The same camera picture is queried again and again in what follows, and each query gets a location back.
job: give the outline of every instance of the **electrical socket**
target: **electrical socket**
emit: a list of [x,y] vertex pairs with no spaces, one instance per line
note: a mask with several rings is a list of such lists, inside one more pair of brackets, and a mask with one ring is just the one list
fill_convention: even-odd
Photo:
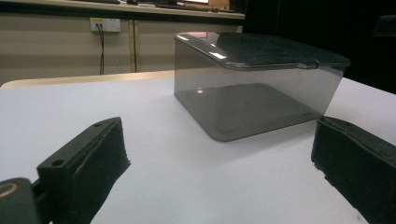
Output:
[[104,32],[120,32],[120,19],[104,19],[104,18],[90,18],[91,20],[91,30],[98,32],[98,25],[102,25]]

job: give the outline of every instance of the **transparent plastic box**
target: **transparent plastic box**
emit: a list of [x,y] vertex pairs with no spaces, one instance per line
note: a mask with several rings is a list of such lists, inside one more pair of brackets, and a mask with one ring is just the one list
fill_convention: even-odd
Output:
[[319,118],[350,65],[277,36],[200,32],[175,39],[175,96],[219,141]]

